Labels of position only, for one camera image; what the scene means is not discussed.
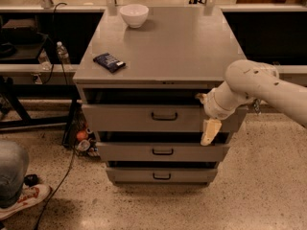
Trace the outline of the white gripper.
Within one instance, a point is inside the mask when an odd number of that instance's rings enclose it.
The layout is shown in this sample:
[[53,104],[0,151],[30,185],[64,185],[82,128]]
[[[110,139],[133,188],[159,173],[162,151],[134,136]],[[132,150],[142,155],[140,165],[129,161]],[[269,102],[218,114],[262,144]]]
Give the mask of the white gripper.
[[195,96],[202,104],[205,114],[210,117],[203,121],[201,145],[208,146],[219,133],[222,122],[231,116],[237,107],[234,95],[218,88],[213,88],[208,94],[198,93]]

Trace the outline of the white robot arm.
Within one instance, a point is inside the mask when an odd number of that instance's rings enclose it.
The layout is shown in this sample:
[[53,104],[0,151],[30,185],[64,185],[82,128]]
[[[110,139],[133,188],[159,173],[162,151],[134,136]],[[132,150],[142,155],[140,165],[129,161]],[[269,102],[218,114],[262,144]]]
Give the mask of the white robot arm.
[[222,121],[244,104],[265,101],[279,112],[307,127],[307,88],[279,78],[270,64],[241,59],[225,70],[224,82],[196,98],[203,104],[201,145],[208,146],[222,127]]

